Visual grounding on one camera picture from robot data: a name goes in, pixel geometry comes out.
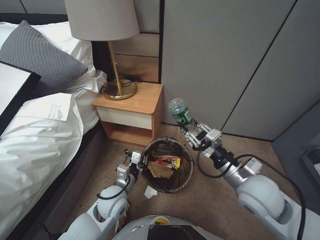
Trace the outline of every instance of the trash can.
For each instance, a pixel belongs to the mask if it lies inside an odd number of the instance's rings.
[[[154,163],[154,155],[179,157],[180,166],[178,169],[174,169],[170,178],[154,177],[151,171],[145,168],[141,172],[145,182],[153,189],[163,193],[177,193],[184,188],[190,181],[194,169],[194,161],[190,151],[174,138],[160,137],[149,143],[143,150],[142,159],[146,157],[147,163]]]

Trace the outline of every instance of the plastic water bottle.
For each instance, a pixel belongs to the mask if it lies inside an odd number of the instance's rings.
[[[171,100],[168,106],[171,110],[172,116],[177,120],[177,122],[186,126],[190,131],[195,129],[195,121],[192,119],[188,107],[182,98],[175,98]]]

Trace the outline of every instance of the green bottle label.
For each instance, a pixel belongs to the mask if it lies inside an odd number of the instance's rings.
[[[181,113],[172,115],[177,122],[181,123],[182,125],[186,126],[192,122],[192,117],[188,108],[185,108]]]

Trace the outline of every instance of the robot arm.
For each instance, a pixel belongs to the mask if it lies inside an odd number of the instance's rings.
[[[112,186],[102,190],[90,209],[81,214],[63,233],[59,240],[102,240],[128,207],[128,195],[139,174],[141,153],[133,152],[131,166],[120,164],[117,179]]]
[[[257,175],[262,167],[262,159],[252,157],[247,162],[239,162],[238,159],[246,155],[233,157],[222,147],[222,134],[219,130],[210,129],[207,125],[197,124],[197,132],[190,132],[181,126],[186,140],[194,150],[199,150],[197,166],[206,176],[211,178],[224,177],[238,195],[239,203],[251,214],[260,219],[277,237],[277,239],[300,239],[298,233],[301,223],[302,208],[291,198],[280,191],[278,185],[271,179]],[[210,158],[214,167],[221,174],[212,176],[205,173],[200,166],[201,152]],[[303,240],[317,239],[320,235],[320,216],[306,209]]]

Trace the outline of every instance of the wooden nightstand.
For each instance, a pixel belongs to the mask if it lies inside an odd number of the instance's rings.
[[[158,137],[163,85],[136,84],[137,93],[130,98],[111,100],[100,94],[92,104],[109,139],[146,146]]]

